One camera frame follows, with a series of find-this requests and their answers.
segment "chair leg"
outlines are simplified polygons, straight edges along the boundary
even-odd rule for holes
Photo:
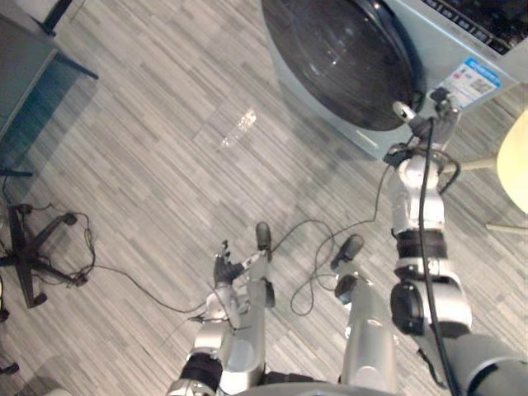
[[[49,275],[52,275],[61,281],[64,281],[66,283],[76,285],[76,286],[78,285],[77,279],[64,274],[63,272],[53,268],[52,266],[42,262],[41,260],[34,260],[34,261],[31,260],[30,264],[31,264],[31,267],[36,271],[48,273]]]
[[[494,169],[497,166],[497,157],[476,159],[474,161],[468,161],[466,163],[460,163],[462,172],[474,171],[476,169]],[[455,171],[455,165],[448,164],[445,166],[445,173],[453,173]]]
[[[15,265],[16,274],[20,281],[22,294],[26,300],[27,308],[34,308],[37,305],[43,304],[48,298],[44,293],[34,296],[33,293],[33,276],[31,276],[31,265],[28,262],[17,262]]]
[[[7,208],[9,216],[9,229],[11,230],[11,245],[13,252],[22,252],[26,247],[26,238],[22,231],[22,224],[18,218],[18,208],[9,206]]]
[[[486,224],[486,229],[490,231],[498,231],[501,233],[518,233],[520,235],[528,234],[528,229],[522,227],[515,227],[512,225]]]
[[[50,235],[62,224],[73,225],[77,221],[74,214],[67,213],[54,218],[51,223],[45,226],[26,246],[24,253],[27,256],[36,254],[40,247],[46,242]]]

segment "chair caster wheel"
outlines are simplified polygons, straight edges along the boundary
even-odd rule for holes
[[[81,287],[82,285],[84,285],[84,284],[87,283],[87,282],[88,282],[88,278],[87,278],[87,276],[84,275],[84,274],[81,274],[81,275],[79,275],[79,276],[77,276],[77,277],[75,278],[75,281],[74,281],[73,284],[74,284],[76,287]]]
[[[48,300],[48,296],[46,296],[44,293],[40,293],[33,299],[33,306],[31,308],[41,305],[45,303],[47,300]]]
[[[64,215],[63,221],[66,225],[74,225],[77,223],[77,217],[73,213],[67,213]]]
[[[12,365],[6,367],[5,369],[0,369],[0,374],[7,374],[7,375],[13,375],[19,371],[20,367],[17,363],[13,363]]]
[[[0,310],[0,323],[3,323],[9,318],[9,311],[6,309]]]

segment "white chair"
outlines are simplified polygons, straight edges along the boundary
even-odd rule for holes
[[[526,109],[502,141],[497,156],[461,163],[462,172],[495,169],[502,188],[510,199],[528,214],[528,109]],[[486,224],[494,231],[525,234],[527,229],[509,225]]]

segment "power cord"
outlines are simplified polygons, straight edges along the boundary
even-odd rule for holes
[[[377,216],[378,216],[378,209],[379,209],[379,206],[380,206],[380,194],[381,194],[381,188],[384,184],[384,179],[385,177],[387,176],[387,172],[389,171],[389,168],[390,166],[387,166],[384,171],[383,171],[383,174],[379,180],[379,185],[378,185],[378,189],[377,189],[377,192],[376,192],[376,197],[375,197],[375,205],[374,205],[374,212],[372,214],[372,217],[370,219],[366,219],[366,220],[362,220],[362,221],[358,221],[354,224],[350,224],[350,225],[347,225],[346,227],[343,227],[342,229],[339,229],[338,231],[336,231],[335,233],[332,232],[332,230],[330,229],[330,227],[324,223],[323,221],[321,220],[317,220],[317,219],[306,219],[304,221],[301,221],[300,223],[298,223],[297,225],[295,225],[288,233],[286,233],[286,235],[273,247],[273,249],[271,250],[272,252],[276,251],[281,245],[282,243],[294,232],[296,231],[299,227],[305,225],[305,224],[308,224],[308,223],[312,223],[312,224],[322,224],[325,226],[325,228],[328,230],[329,232],[329,235],[319,244],[318,246],[318,249],[315,253],[315,257],[314,257],[314,260],[313,260],[313,270],[310,272],[309,274],[309,277],[308,279],[306,279],[295,291],[294,293],[291,295],[291,298],[290,298],[290,309],[291,311],[298,315],[298,316],[307,316],[309,315],[312,310],[314,309],[314,305],[315,305],[315,298],[314,298],[314,281],[317,281],[319,283],[319,285],[321,287],[323,287],[323,289],[325,290],[328,290],[328,291],[333,291],[333,289],[331,288],[328,288],[327,286],[323,285],[321,282],[320,282],[320,278],[322,277],[335,277],[335,274],[318,274],[318,270],[324,266],[327,262],[328,262],[328,259],[332,256],[332,252],[333,252],[333,248],[335,247],[336,245],[336,236],[341,234],[341,233],[344,233],[346,231],[348,231],[349,229],[352,229],[354,227],[358,227],[360,225],[363,225],[363,224],[370,224],[370,223],[374,223],[377,219]],[[321,252],[321,249],[323,249],[324,245],[326,245],[326,243],[328,241],[332,241],[332,246],[327,254],[327,256],[324,258],[324,260],[322,260],[321,262],[318,261],[318,257],[319,257],[319,253]],[[297,296],[299,295],[299,293],[303,290],[304,287],[306,287],[306,285],[309,287],[309,292],[310,292],[310,303],[309,303],[309,307],[308,309],[306,309],[305,311],[299,311],[296,307],[295,307],[295,299],[297,298]]]
[[[62,210],[59,210],[55,205],[53,205],[51,203],[49,203],[48,205],[46,205],[46,206],[44,206],[42,208],[33,208],[33,210],[34,211],[44,211],[44,210],[47,210],[49,208],[54,209],[54,210],[56,210],[59,213],[63,213]],[[71,213],[72,215],[75,215],[77,217],[83,217],[85,219],[86,226],[85,226],[84,232],[83,232],[84,242],[85,242],[85,244],[87,246],[87,249],[90,252],[90,255],[92,257],[89,264],[87,264],[86,266],[83,266],[78,271],[69,273],[69,276],[71,276],[74,279],[75,278],[80,278],[80,277],[86,277],[95,268],[100,268],[102,270],[111,271],[111,272],[114,272],[114,273],[117,273],[117,274],[120,274],[120,275],[126,277],[129,281],[131,281],[139,290],[141,290],[145,295],[147,295],[147,297],[149,297],[156,304],[158,304],[158,305],[160,305],[160,306],[162,306],[162,307],[164,307],[166,309],[169,309],[169,310],[171,310],[173,312],[177,312],[179,314],[189,314],[189,313],[194,312],[197,309],[199,309],[199,308],[201,308],[201,307],[203,307],[205,305],[205,303],[201,303],[201,304],[197,305],[196,307],[190,308],[190,309],[179,309],[179,308],[173,307],[173,306],[171,306],[169,304],[166,304],[166,303],[162,302],[158,297],[156,297],[155,295],[152,294],[152,292],[150,292],[145,287],[143,287],[134,277],[132,277],[127,272],[122,271],[122,270],[118,270],[118,269],[115,269],[115,268],[111,268],[109,266],[97,265],[96,264],[97,255],[96,255],[95,245],[93,243],[93,233],[92,233],[92,228],[91,228],[91,225],[90,225],[90,217],[87,214],[82,213],[82,212],[69,212],[69,213]],[[50,260],[49,257],[41,255],[39,257],[39,259],[45,261],[49,266],[51,266],[51,260]],[[43,276],[41,276],[38,273],[34,273],[32,275],[36,279],[38,279],[39,281],[45,283],[46,285],[58,286],[58,285],[63,285],[65,283],[64,281],[51,282],[51,281],[45,279]]]
[[[422,189],[420,190],[418,226],[420,230],[420,245],[421,245],[421,250],[422,250],[423,275],[424,275],[424,279],[426,282],[426,290],[427,290],[427,302],[429,303],[429,309],[431,311],[431,328],[435,336],[436,345],[438,347],[438,353],[440,355],[441,364],[445,372],[445,379],[447,380],[447,384],[449,386],[450,392],[453,396],[458,396],[460,394],[458,384],[456,383],[455,377],[450,367],[450,362],[447,357],[446,345],[444,344],[444,339],[442,337],[440,324],[438,322],[438,315],[436,313],[436,303],[435,303],[435,297],[433,295],[432,279],[431,279],[431,273],[429,271],[429,261],[427,260],[427,252],[426,252],[426,244],[425,244],[426,230],[425,230],[425,223],[424,223],[423,215],[424,215],[424,208],[425,208],[425,202],[426,202],[427,180],[429,178],[429,169],[431,168],[432,134],[433,134],[433,131],[435,130],[435,124],[436,124],[436,119],[431,118],[431,129],[427,137],[426,163],[425,163],[425,168],[423,172]]]

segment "washing machine door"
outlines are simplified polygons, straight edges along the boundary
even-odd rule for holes
[[[395,101],[415,111],[425,83],[412,42],[377,0],[262,0],[271,39],[289,69],[324,106],[367,130],[402,124]]]

